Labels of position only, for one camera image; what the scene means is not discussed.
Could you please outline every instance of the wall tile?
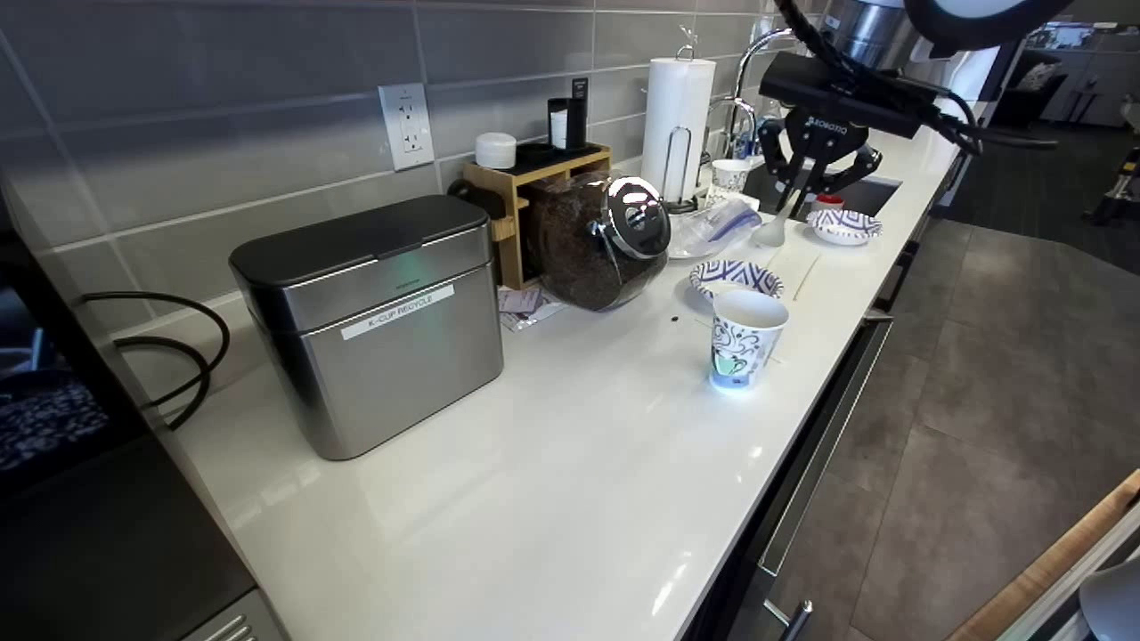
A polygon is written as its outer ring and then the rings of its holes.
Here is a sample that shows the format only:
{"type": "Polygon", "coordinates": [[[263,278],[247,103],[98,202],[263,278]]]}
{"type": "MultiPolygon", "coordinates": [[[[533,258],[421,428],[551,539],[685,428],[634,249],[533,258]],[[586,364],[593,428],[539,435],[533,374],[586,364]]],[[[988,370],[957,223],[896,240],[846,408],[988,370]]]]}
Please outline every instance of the wall tile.
{"type": "Polygon", "coordinates": [[[640,176],[640,156],[609,163],[609,176],[615,176],[615,177],[640,176]]]}
{"type": "Polygon", "coordinates": [[[109,228],[388,173],[376,100],[70,133],[109,228]]]}
{"type": "Polygon", "coordinates": [[[648,87],[648,69],[593,72],[586,117],[609,123],[609,117],[622,117],[622,113],[640,113],[643,112],[643,87],[648,87]]]}
{"type": "Polygon", "coordinates": [[[612,160],[640,156],[643,145],[643,117],[620,117],[586,129],[586,139],[609,145],[612,160]]]}
{"type": "Polygon", "coordinates": [[[597,14],[593,63],[648,63],[648,56],[678,56],[685,52],[690,14],[597,14]]]}
{"type": "Polygon", "coordinates": [[[140,276],[143,288],[209,298],[236,288],[228,253],[249,240],[383,206],[395,200],[427,195],[427,192],[439,192],[433,167],[383,176],[383,177],[370,177],[370,183],[356,183],[356,187],[341,187],[313,195],[295,195],[281,202],[261,202],[225,217],[120,237],[120,249],[127,268],[140,276]]]}
{"type": "MultiPolygon", "coordinates": [[[[135,288],[123,265],[114,258],[109,242],[94,242],[64,253],[40,258],[46,276],[59,283],[64,294],[107,294],[107,288],[135,288]]],[[[120,332],[132,325],[145,325],[145,302],[94,302],[94,316],[102,332],[120,332]]]]}
{"type": "Polygon", "coordinates": [[[704,152],[723,156],[723,129],[709,129],[704,152]]]}
{"type": "Polygon", "coordinates": [[[753,34],[747,17],[698,14],[696,30],[698,30],[698,56],[728,56],[728,53],[740,56],[747,52],[747,34],[753,34]]]}
{"type": "Polygon", "coordinates": [[[417,0],[421,9],[447,3],[447,9],[590,9],[593,0],[417,0]]]}
{"type": "Polygon", "coordinates": [[[57,123],[216,112],[421,78],[409,12],[8,9],[57,123]]]}
{"type": "Polygon", "coordinates": [[[412,9],[417,0],[127,0],[127,3],[154,3],[154,9],[412,9]]]}
{"type": "Polygon", "coordinates": [[[753,17],[753,27],[757,21],[757,34],[778,34],[782,30],[782,14],[778,9],[767,9],[762,14],[753,17]]]}
{"type": "Polygon", "coordinates": [[[740,12],[757,14],[767,0],[698,0],[698,12],[740,12]]]}
{"type": "Polygon", "coordinates": [[[567,98],[570,78],[496,84],[496,87],[430,87],[430,143],[439,156],[472,151],[482,133],[508,133],[515,139],[545,139],[547,98],[567,98]]]}
{"type": "Polygon", "coordinates": [[[723,129],[728,107],[731,107],[728,98],[718,98],[718,100],[709,103],[709,124],[704,124],[709,133],[711,133],[711,129],[723,129]]]}
{"type": "Polygon", "coordinates": [[[29,247],[69,247],[107,232],[85,177],[69,167],[46,133],[2,139],[0,176],[2,200],[29,247]]]}
{"type": "Polygon", "coordinates": [[[735,92],[740,56],[716,56],[711,98],[735,92]]]}
{"type": "Polygon", "coordinates": [[[433,160],[433,176],[439,176],[439,187],[443,188],[447,188],[453,183],[460,183],[463,177],[463,163],[468,163],[471,156],[444,156],[444,160],[433,160]]]}
{"type": "Polygon", "coordinates": [[[586,14],[421,12],[427,84],[580,72],[590,63],[586,14]]]}
{"type": "Polygon", "coordinates": [[[615,12],[696,12],[702,0],[597,0],[597,9],[615,12]]]}
{"type": "Polygon", "coordinates": [[[29,135],[40,129],[40,113],[8,56],[0,56],[0,98],[0,139],[29,135]]]}

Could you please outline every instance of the cup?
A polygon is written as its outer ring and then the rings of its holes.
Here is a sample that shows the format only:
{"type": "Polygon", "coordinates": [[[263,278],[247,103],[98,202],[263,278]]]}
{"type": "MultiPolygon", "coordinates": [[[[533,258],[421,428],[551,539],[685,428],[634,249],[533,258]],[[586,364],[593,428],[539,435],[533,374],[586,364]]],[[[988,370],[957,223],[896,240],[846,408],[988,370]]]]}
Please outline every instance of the cup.
{"type": "Polygon", "coordinates": [[[711,160],[711,187],[723,192],[744,192],[754,160],[711,160]]]}
{"type": "Polygon", "coordinates": [[[788,307],[747,288],[711,296],[709,380],[716,390],[753,390],[788,325],[788,307]]]}

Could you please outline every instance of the paper towel holder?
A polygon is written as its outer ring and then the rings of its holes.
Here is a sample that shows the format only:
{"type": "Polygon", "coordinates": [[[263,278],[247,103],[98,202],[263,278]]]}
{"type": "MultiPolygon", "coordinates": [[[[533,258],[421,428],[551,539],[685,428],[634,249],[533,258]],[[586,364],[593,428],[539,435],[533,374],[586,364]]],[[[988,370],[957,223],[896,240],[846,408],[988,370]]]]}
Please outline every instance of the paper towel holder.
{"type": "Polygon", "coordinates": [[[686,183],[686,167],[690,167],[690,129],[685,129],[685,124],[678,124],[667,139],[662,195],[668,188],[668,173],[672,173],[672,135],[685,135],[685,163],[681,163],[678,200],[667,200],[667,215],[696,215],[698,195],[685,200],[685,183],[686,183]]]}

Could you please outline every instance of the stainless steel bread box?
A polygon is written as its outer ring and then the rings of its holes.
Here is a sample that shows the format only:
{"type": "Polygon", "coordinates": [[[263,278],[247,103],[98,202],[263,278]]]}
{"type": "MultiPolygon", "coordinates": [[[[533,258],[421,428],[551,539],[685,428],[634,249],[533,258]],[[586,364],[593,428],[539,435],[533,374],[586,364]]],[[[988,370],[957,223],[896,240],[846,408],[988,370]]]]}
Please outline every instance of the stainless steel bread box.
{"type": "Polygon", "coordinates": [[[325,459],[351,459],[503,370],[489,217],[425,195],[247,242],[230,268],[325,459]]]}

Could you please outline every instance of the bottle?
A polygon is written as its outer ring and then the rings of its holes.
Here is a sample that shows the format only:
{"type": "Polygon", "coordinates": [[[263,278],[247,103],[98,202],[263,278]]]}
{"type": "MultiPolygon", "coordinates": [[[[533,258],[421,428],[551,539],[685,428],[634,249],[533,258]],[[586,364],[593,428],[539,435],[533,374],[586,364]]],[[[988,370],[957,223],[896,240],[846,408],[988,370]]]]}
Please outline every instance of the bottle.
{"type": "Polygon", "coordinates": [[[570,78],[570,123],[567,123],[570,152],[585,152],[586,92],[590,92],[590,78],[570,78]]]}
{"type": "Polygon", "coordinates": [[[570,100],[547,100],[547,145],[570,151],[570,100]]]}

